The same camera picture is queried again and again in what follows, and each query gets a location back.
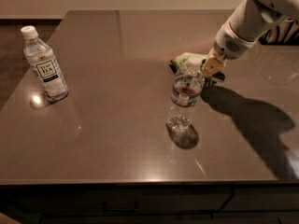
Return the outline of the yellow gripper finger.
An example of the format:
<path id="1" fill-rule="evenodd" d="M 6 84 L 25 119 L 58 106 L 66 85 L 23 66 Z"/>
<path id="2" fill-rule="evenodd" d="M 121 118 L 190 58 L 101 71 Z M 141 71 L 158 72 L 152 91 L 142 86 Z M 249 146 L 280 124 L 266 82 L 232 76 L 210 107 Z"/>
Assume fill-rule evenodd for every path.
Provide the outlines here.
<path id="1" fill-rule="evenodd" d="M 215 57 L 214 54 L 208 55 L 201 66 L 201 73 L 204 77 L 212 77 L 225 67 L 225 63 Z"/>

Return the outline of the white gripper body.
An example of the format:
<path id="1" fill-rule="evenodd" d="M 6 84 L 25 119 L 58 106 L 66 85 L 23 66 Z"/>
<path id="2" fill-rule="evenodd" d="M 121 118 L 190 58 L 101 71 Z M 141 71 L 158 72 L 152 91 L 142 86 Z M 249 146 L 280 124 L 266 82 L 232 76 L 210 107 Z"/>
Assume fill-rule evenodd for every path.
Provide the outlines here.
<path id="1" fill-rule="evenodd" d="M 217 32 L 209 55 L 218 60 L 235 60 L 256 43 L 256 31 L 252 25 L 228 20 Z"/>

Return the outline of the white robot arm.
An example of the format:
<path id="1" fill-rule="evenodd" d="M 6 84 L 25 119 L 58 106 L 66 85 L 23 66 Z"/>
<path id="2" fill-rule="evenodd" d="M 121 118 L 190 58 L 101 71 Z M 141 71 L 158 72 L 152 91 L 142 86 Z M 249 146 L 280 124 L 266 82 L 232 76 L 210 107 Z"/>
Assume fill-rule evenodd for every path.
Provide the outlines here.
<path id="1" fill-rule="evenodd" d="M 205 77 L 220 72 L 227 60 L 241 57 L 268 30 L 291 18 L 299 20 L 299 0 L 243 0 L 217 32 L 201 67 Z"/>

